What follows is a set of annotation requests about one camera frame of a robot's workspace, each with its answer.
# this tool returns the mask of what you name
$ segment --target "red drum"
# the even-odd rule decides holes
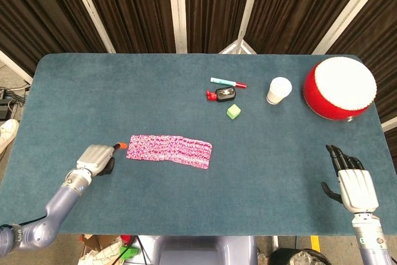
[[[349,120],[370,106],[377,84],[370,70],[357,60],[332,57],[309,72],[303,95],[309,107],[331,120]]]

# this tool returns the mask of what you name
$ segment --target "pink knitted cloth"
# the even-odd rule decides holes
[[[127,158],[147,161],[175,161],[201,169],[208,169],[212,145],[181,136],[133,135]]]

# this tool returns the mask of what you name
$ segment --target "dark curtain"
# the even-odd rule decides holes
[[[0,0],[0,49],[33,75],[47,53],[106,52],[81,0]]]
[[[397,117],[397,0],[369,0],[328,53],[357,55],[377,81],[381,122]]]
[[[219,53],[234,42],[246,0],[186,0],[187,51]]]
[[[244,40],[257,53],[311,54],[349,0],[255,0]]]
[[[386,141],[389,146],[391,158],[395,164],[397,173],[397,127],[385,133]]]
[[[93,0],[118,53],[175,53],[170,0]]]

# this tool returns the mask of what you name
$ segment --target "robot finger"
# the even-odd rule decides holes
[[[348,165],[346,156],[342,152],[342,150],[339,147],[335,146],[335,145],[331,145],[331,147],[333,148],[333,150],[335,151],[335,154],[337,155],[337,158],[338,158],[338,160],[339,160],[339,162],[341,164],[342,170],[348,169],[349,165]]]
[[[365,170],[364,166],[362,165],[361,161],[354,156],[350,157],[350,160],[354,163],[354,168],[359,170]]]
[[[344,155],[345,159],[347,160],[347,165],[349,166],[349,169],[356,169],[356,165],[353,161],[353,159],[351,158],[351,156],[348,155]]]
[[[341,195],[336,194],[335,192],[333,192],[333,191],[329,188],[328,184],[326,184],[325,182],[322,182],[322,183],[321,183],[321,187],[323,188],[324,193],[325,193],[329,198],[331,198],[332,200],[335,200],[335,201],[338,202],[338,203],[343,204]]]
[[[337,176],[338,171],[343,170],[341,163],[339,161],[339,158],[334,150],[334,148],[332,147],[332,145],[325,145],[325,147],[327,148],[329,155],[331,156],[332,159],[332,165],[334,166],[335,169],[335,173]]]

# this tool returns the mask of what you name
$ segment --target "metal frame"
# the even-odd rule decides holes
[[[392,130],[397,127],[397,117],[392,118],[386,122],[382,123],[382,130],[383,132],[387,132],[388,130]]]
[[[256,54],[255,50],[245,40],[241,41],[240,48],[238,48],[239,40],[235,40],[233,43],[224,48],[219,54]]]
[[[171,0],[176,53],[187,53],[186,0]]]
[[[272,252],[279,249],[279,237],[272,236]]]
[[[312,54],[325,54],[341,36],[350,22],[352,22],[354,17],[360,12],[361,8],[364,7],[367,1],[368,0],[350,0]]]
[[[235,50],[236,54],[241,54],[241,45],[243,44],[243,38],[247,32],[249,18],[251,17],[252,8],[254,7],[255,0],[247,0],[244,8],[243,18],[241,19],[240,30],[237,37],[237,47]]]
[[[91,20],[94,23],[94,26],[97,29],[98,34],[100,36],[100,39],[104,43],[105,48],[108,51],[108,53],[116,53],[116,50],[113,47],[112,41],[110,40],[110,37],[107,34],[105,26],[99,17],[99,14],[98,14],[98,11],[94,5],[94,2],[92,0],[81,0],[81,1],[83,2],[84,6],[86,7],[87,12],[88,12],[89,16],[91,17]]]
[[[24,71],[14,60],[9,58],[3,51],[0,50],[0,60],[4,62],[10,69],[16,72],[18,76],[20,76],[23,80],[32,84],[33,77],[29,75],[26,71]]]

